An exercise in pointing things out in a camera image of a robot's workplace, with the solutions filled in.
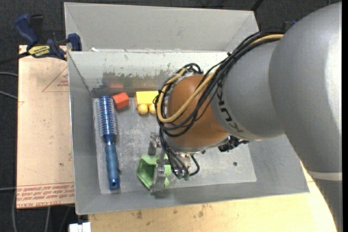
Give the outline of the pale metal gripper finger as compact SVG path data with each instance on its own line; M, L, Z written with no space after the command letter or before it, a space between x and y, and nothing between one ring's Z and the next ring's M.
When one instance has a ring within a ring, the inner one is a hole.
M160 135L157 133L151 133L148 145L148 155L155 156L158 148L161 148Z
M167 155L158 155L155 161L152 185L150 192L155 194L162 192L169 185L171 166L168 163Z

